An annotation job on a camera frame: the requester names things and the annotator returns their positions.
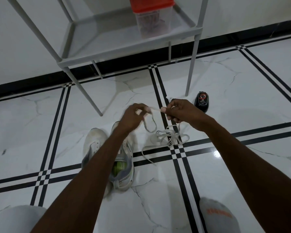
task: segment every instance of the white shoelace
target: white shoelace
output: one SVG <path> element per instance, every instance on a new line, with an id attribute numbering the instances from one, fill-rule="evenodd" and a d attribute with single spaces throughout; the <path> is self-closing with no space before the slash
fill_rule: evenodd
<path id="1" fill-rule="evenodd" d="M 154 133 L 157 129 L 157 125 L 156 125 L 156 122 L 154 120 L 154 117 L 153 117 L 153 113 L 151 111 L 151 116 L 152 116 L 152 121 L 154 122 L 155 124 L 155 129 L 153 131 L 149 131 L 147 129 L 147 126 L 146 126 L 146 123 L 145 121 L 143 121 L 143 124 L 145 126 L 145 129 L 149 132 L 149 133 Z M 175 132 L 173 127 L 177 127 L 178 128 L 178 132 Z M 187 140 L 186 141 L 182 141 L 182 138 L 183 137 L 187 137 Z M 153 163 L 151 160 L 149 160 L 147 157 L 145 157 L 145 155 L 143 154 L 143 151 L 145 149 L 152 149 L 152 148 L 159 148 L 159 147 L 164 147 L 164 146 L 168 146 L 169 148 L 172 147 L 173 145 L 182 145 L 184 143 L 186 143 L 188 140 L 190 139 L 189 135 L 188 134 L 183 134 L 183 133 L 180 133 L 180 124 L 179 126 L 177 125 L 171 125 L 171 126 L 167 126 L 165 130 L 163 131 L 156 131 L 156 143 L 159 142 L 159 145 L 148 145 L 148 146 L 144 146 L 141 150 L 141 154 L 143 155 L 143 157 L 150 161 L 152 164 L 155 165 L 155 163 Z"/>

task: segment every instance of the floor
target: floor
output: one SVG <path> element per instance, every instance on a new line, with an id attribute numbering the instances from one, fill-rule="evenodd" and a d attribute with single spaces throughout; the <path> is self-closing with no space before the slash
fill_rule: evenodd
<path id="1" fill-rule="evenodd" d="M 184 98 L 189 64 L 187 57 L 82 81 L 103 117 L 73 84 L 0 99 L 0 210 L 48 208 L 80 171 L 88 131 L 109 134 L 132 103 L 159 108 Z M 198 55 L 187 99 L 199 91 L 210 96 L 210 116 L 291 178 L 291 35 Z M 159 112 L 154 119 L 160 130 L 171 125 Z M 225 204 L 241 232 L 263 232 L 206 134 L 186 123 L 181 131 L 190 136 L 183 146 L 146 152 L 155 165 L 140 153 L 150 134 L 135 131 L 132 187 L 102 201 L 94 232 L 205 232 L 203 196 Z"/>

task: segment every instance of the wall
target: wall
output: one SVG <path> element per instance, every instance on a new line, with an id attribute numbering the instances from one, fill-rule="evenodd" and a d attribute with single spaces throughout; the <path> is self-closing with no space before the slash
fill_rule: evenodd
<path id="1" fill-rule="evenodd" d="M 18 0 L 56 51 L 68 21 L 56 0 Z M 63 0 L 73 19 L 129 6 L 129 0 Z M 201 0 L 181 0 L 194 16 Z M 291 0 L 209 0 L 202 38 L 291 20 Z M 0 84 L 59 71 L 47 50 L 16 14 L 0 0 Z"/>

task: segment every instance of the rack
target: rack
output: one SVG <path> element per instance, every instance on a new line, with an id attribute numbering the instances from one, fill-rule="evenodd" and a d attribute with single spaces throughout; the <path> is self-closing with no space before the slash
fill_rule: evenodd
<path id="1" fill-rule="evenodd" d="M 202 0 L 198 20 L 195 20 L 183 6 L 176 3 L 172 9 L 171 32 L 148 39 L 141 38 L 136 17 L 130 7 L 74 21 L 63 1 L 58 0 L 69 20 L 59 54 L 52 48 L 17 0 L 8 0 L 8 2 L 100 116 L 103 114 L 71 73 L 69 66 L 91 61 L 99 76 L 103 78 L 95 62 L 96 59 L 116 58 L 125 54 L 131 54 L 134 51 L 151 50 L 156 45 L 166 42 L 168 42 L 168 60 L 170 62 L 171 41 L 194 36 L 193 53 L 185 93 L 186 96 L 188 95 L 208 0 Z"/>

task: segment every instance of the hand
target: hand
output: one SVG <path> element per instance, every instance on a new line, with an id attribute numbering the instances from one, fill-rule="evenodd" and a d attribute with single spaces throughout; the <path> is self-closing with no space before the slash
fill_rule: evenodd
<path id="1" fill-rule="evenodd" d="M 145 104 L 133 104 L 129 106 L 124 112 L 123 117 L 121 118 L 118 128 L 124 133 L 130 133 L 135 130 L 144 120 L 146 113 L 151 113 L 150 107 Z"/>
<path id="2" fill-rule="evenodd" d="M 188 100 L 173 99 L 167 107 L 162 107 L 161 112 L 167 114 L 168 120 L 176 123 L 185 121 L 199 131 L 205 131 L 205 126 L 214 119 L 206 115 Z"/>

